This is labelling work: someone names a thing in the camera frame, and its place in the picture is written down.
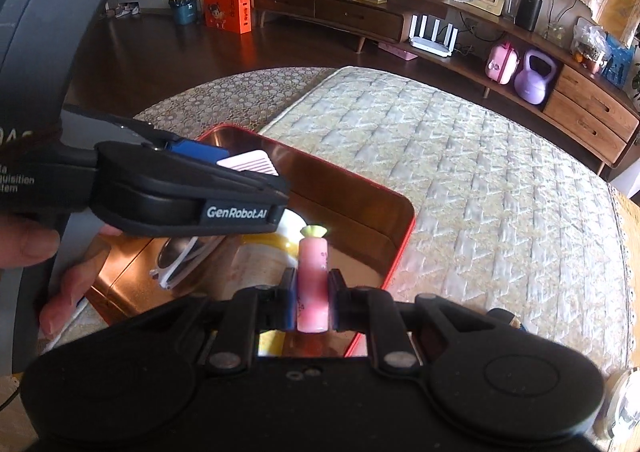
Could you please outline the pink tube with green cap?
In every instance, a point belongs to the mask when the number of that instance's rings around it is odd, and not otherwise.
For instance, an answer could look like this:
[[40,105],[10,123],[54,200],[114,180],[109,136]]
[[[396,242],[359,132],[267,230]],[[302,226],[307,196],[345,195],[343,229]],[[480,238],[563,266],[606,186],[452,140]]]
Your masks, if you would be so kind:
[[297,266],[297,330],[323,333],[329,330],[328,231],[308,225],[300,231]]

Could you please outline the pink striped card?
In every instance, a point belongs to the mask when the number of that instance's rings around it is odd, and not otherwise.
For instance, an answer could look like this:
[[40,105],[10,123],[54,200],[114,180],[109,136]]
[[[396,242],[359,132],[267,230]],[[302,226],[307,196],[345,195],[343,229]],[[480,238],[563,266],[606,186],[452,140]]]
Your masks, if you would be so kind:
[[264,150],[253,150],[232,155],[232,157],[219,160],[217,165],[239,172],[248,171],[272,176],[279,175],[269,155]]

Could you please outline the white yellow bottle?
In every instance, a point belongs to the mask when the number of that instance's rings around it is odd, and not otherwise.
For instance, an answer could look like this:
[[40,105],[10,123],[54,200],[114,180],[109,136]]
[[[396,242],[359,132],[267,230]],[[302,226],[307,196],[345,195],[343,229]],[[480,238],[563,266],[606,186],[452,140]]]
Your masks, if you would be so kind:
[[276,231],[241,235],[219,296],[231,299],[245,287],[278,285],[286,269],[297,267],[298,245],[305,227],[303,217],[286,209]]

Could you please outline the round metal tin can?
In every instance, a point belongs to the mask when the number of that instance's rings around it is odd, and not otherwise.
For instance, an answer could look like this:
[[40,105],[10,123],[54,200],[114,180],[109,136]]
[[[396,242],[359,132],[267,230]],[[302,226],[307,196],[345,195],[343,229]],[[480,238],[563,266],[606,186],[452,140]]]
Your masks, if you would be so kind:
[[613,373],[605,382],[605,397],[593,424],[599,439],[627,437],[639,425],[639,368]]

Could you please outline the teal bucket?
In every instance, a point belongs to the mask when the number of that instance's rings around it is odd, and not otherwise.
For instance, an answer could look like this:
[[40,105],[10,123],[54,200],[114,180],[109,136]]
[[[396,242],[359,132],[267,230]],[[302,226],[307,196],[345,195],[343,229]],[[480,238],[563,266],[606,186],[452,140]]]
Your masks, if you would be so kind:
[[178,26],[187,26],[198,20],[198,0],[168,0],[168,5]]

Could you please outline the orange gift bag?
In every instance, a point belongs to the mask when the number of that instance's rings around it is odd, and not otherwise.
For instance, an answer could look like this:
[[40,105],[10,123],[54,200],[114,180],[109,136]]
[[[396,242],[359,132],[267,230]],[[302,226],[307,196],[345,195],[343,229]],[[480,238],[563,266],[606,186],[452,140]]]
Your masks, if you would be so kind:
[[206,26],[236,34],[252,30],[250,0],[203,0]]

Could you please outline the wooden tv cabinet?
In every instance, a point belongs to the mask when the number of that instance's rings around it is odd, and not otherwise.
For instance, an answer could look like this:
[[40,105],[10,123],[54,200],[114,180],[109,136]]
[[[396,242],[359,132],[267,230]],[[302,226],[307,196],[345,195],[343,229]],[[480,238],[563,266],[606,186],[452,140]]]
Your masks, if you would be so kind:
[[[573,56],[542,36],[513,22],[450,0],[250,0],[254,17],[264,23],[281,15],[322,24],[358,36],[360,41],[386,42],[437,64],[500,95],[547,122],[614,168],[639,136],[639,114],[624,92],[582,67]],[[506,45],[518,53],[521,67],[551,71],[544,99],[533,105],[514,83],[488,74],[487,58],[462,52],[462,36],[479,38],[476,29],[496,30],[488,45]]]

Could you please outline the pink flat box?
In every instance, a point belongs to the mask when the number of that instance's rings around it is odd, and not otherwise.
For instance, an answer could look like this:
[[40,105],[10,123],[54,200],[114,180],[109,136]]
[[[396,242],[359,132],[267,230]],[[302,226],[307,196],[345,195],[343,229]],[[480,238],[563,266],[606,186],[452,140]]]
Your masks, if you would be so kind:
[[408,52],[408,50],[398,47],[395,44],[378,42],[378,48],[383,50],[383,52],[391,54],[403,61],[411,61],[418,58],[416,54]]

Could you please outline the purple kettlebell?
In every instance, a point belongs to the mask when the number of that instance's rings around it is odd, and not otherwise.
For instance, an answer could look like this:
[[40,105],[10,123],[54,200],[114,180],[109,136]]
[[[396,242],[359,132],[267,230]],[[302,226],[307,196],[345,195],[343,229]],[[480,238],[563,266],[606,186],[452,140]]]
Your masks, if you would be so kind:
[[[547,64],[550,71],[546,75],[541,75],[533,69],[532,60],[534,58]],[[540,106],[546,98],[547,86],[555,77],[556,71],[558,71],[558,67],[551,57],[536,49],[527,50],[523,69],[514,79],[515,93],[529,105]]]

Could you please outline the pink toy case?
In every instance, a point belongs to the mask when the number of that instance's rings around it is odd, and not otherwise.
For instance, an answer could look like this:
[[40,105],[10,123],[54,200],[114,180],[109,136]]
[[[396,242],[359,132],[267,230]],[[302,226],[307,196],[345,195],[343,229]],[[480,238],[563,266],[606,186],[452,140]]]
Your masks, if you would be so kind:
[[486,76],[491,81],[506,85],[518,70],[519,63],[520,56],[518,56],[518,51],[510,42],[506,41],[497,44],[491,48],[485,64]]

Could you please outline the blue packaged item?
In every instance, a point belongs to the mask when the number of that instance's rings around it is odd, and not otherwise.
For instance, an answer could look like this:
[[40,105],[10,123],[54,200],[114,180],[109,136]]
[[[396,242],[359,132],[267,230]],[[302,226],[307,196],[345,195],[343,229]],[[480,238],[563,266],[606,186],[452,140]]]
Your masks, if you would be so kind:
[[634,46],[626,47],[620,44],[611,33],[606,34],[606,42],[608,43],[608,60],[600,74],[621,90],[627,82],[636,49]]

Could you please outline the white wifi router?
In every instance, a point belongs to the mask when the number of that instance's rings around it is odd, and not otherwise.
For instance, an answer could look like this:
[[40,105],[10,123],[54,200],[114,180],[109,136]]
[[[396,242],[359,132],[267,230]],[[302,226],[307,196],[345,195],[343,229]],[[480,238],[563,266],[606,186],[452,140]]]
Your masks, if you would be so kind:
[[454,54],[459,29],[452,23],[445,27],[439,19],[430,21],[427,15],[413,15],[409,27],[409,44],[415,48],[440,58],[449,58]]

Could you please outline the clear bag of fruit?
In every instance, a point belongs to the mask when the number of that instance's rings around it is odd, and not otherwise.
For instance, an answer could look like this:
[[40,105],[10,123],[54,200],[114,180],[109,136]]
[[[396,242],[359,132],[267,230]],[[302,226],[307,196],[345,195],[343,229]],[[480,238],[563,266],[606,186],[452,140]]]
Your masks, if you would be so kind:
[[576,20],[570,52],[591,74],[600,73],[611,58],[605,30],[584,17]]

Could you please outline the black speaker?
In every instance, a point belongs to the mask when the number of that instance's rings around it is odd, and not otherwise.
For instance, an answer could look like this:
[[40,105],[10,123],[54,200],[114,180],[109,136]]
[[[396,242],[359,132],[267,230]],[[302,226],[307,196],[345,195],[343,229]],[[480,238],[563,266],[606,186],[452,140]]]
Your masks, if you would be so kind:
[[520,0],[514,23],[521,29],[534,32],[542,7],[542,0]]

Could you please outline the white frame sunglasses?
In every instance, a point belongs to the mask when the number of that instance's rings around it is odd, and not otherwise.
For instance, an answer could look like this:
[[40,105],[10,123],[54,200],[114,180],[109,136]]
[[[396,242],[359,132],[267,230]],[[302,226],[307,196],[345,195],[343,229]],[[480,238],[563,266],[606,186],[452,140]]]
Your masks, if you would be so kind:
[[223,242],[223,235],[170,238],[160,249],[150,277],[161,289],[173,290]]

